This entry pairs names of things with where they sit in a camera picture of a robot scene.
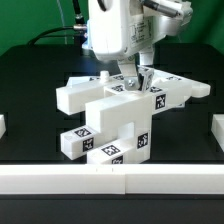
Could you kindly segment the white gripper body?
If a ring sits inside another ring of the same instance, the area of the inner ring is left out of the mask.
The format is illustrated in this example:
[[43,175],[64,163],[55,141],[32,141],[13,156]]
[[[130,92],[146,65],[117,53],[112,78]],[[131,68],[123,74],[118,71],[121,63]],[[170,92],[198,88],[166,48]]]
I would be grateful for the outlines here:
[[187,0],[88,0],[89,37],[101,61],[122,60],[178,35],[190,22]]

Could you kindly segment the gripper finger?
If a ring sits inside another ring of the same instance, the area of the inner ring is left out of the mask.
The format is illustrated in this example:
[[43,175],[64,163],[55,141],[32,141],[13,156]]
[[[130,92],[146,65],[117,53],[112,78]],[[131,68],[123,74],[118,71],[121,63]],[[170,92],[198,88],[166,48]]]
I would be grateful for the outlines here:
[[149,45],[139,52],[139,61],[142,66],[151,66],[154,62],[154,45]]
[[138,89],[138,76],[135,65],[135,56],[129,56],[117,61],[121,74],[124,77],[125,89],[134,91]]

